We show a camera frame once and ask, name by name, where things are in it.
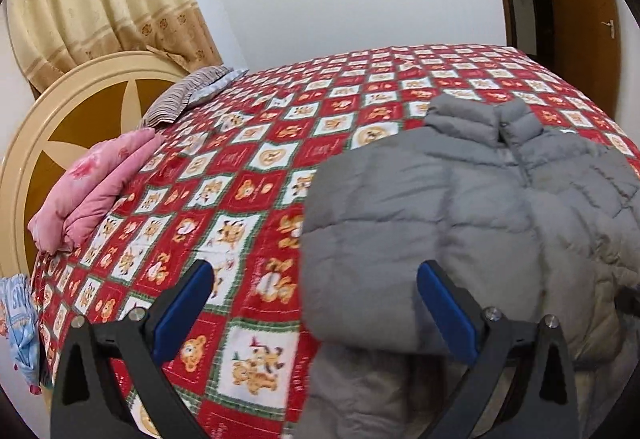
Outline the blue printed cloth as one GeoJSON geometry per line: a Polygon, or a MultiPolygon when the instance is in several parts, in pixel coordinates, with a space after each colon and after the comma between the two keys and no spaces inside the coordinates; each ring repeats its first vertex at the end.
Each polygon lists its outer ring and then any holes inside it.
{"type": "Polygon", "coordinates": [[[19,273],[2,277],[0,296],[1,335],[9,342],[11,360],[25,378],[29,392],[40,396],[38,315],[30,297],[27,275],[19,273]]]}

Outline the grey puffer jacket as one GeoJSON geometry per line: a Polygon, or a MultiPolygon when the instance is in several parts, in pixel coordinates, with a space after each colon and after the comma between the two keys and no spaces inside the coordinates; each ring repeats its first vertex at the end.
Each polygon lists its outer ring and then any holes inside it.
{"type": "Polygon", "coordinates": [[[542,125],[522,100],[441,95],[421,127],[320,165],[299,243],[304,326],[320,346],[295,437],[424,438],[468,369],[416,287],[427,260],[480,307],[559,319],[578,438],[638,436],[639,180],[617,150],[542,125]]]}

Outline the cream round wooden headboard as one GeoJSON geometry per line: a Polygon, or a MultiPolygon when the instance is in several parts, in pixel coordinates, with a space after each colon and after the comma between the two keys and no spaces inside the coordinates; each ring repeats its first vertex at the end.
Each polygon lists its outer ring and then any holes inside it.
{"type": "Polygon", "coordinates": [[[1,164],[1,274],[28,274],[36,249],[27,224],[70,165],[93,144],[138,127],[146,110],[186,70],[151,51],[81,64],[37,99],[1,164]]]}

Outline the pink folded blanket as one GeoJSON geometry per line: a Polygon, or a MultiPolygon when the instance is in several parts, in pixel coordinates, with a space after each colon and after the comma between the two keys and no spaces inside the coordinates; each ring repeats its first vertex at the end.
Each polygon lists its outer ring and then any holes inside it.
{"type": "Polygon", "coordinates": [[[128,182],[164,142],[141,128],[95,144],[56,181],[27,229],[38,251],[73,251],[88,239],[128,182]]]}

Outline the beige patterned curtain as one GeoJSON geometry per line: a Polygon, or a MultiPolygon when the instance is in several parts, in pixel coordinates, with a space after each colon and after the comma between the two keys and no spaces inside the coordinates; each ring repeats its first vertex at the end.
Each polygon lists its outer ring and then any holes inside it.
{"type": "Polygon", "coordinates": [[[193,72],[221,55],[196,0],[6,0],[14,56],[44,92],[90,60],[149,50],[193,72]]]}

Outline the striped grey pillow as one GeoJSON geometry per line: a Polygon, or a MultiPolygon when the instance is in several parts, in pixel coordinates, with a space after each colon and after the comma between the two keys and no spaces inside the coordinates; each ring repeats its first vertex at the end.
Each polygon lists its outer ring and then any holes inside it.
{"type": "Polygon", "coordinates": [[[146,110],[139,127],[160,127],[175,123],[179,116],[213,100],[234,82],[245,76],[248,69],[228,66],[205,66],[165,90],[146,110]]]}

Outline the red patchwork bear bedspread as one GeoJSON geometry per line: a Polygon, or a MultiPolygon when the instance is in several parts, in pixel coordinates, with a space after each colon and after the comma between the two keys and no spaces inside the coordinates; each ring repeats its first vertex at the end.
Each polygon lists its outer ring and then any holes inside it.
{"type": "Polygon", "coordinates": [[[80,248],[38,258],[47,368],[58,366],[76,315],[125,317],[205,259],[213,291],[165,373],[212,437],[291,437],[317,349],[298,299],[314,173],[332,155],[419,127],[441,94],[520,98],[544,125],[639,162],[634,141],[596,103],[511,47],[393,46],[246,75],[165,129],[80,248]]]}

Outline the brown wooden door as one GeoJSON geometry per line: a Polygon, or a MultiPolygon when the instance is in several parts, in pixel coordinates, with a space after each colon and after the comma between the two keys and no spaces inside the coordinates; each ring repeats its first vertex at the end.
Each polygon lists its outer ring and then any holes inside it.
{"type": "Polygon", "coordinates": [[[614,116],[620,96],[616,0],[504,0],[508,42],[614,116]],[[615,40],[601,21],[614,19],[615,40]]]}

